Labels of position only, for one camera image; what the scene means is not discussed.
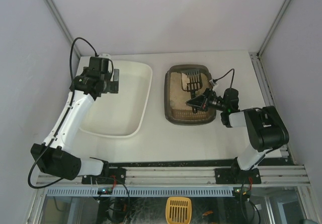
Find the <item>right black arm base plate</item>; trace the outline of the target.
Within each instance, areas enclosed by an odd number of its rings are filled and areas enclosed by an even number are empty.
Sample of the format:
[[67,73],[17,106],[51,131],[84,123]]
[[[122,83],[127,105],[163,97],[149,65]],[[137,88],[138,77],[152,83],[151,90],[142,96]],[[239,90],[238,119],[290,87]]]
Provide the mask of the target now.
[[216,168],[214,170],[216,184],[261,184],[259,169],[240,170],[234,172],[231,168]]

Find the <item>black litter scoop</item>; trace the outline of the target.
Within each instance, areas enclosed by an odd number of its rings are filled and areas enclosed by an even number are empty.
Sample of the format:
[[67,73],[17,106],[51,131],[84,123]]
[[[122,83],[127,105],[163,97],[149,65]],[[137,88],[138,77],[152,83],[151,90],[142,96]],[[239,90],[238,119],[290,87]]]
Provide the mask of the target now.
[[187,85],[187,91],[190,93],[191,99],[196,97],[196,92],[203,87],[201,72],[198,68],[183,70],[180,73],[185,73],[190,78],[190,83]]

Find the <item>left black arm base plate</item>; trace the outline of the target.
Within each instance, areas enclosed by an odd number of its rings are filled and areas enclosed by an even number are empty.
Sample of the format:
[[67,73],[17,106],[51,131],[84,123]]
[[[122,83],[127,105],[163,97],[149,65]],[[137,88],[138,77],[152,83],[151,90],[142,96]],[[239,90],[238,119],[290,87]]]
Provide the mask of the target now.
[[117,167],[117,168],[109,168],[106,172],[102,173],[98,176],[84,176],[82,177],[82,184],[90,185],[90,184],[98,184],[98,185],[112,185],[116,184],[124,184],[126,178],[126,169]]

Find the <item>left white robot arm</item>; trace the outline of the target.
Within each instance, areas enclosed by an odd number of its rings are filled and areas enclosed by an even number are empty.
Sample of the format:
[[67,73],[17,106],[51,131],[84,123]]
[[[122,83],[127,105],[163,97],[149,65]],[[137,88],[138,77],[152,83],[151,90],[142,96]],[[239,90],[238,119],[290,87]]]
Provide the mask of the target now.
[[107,162],[94,158],[81,159],[72,153],[76,133],[95,100],[103,94],[118,93],[119,70],[111,59],[92,56],[89,65],[72,80],[67,103],[51,133],[41,144],[33,144],[34,167],[59,179],[98,176]]

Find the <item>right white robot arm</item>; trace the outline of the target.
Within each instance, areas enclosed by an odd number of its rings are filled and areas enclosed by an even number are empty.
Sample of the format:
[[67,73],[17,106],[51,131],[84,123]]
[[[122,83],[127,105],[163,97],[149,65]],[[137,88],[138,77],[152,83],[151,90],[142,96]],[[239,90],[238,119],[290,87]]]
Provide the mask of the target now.
[[238,90],[228,88],[223,97],[207,88],[204,93],[188,101],[186,105],[198,111],[207,112],[210,108],[220,111],[222,124],[227,128],[245,127],[249,145],[235,158],[232,169],[250,171],[265,156],[288,144],[289,133],[275,106],[263,108],[238,108]]

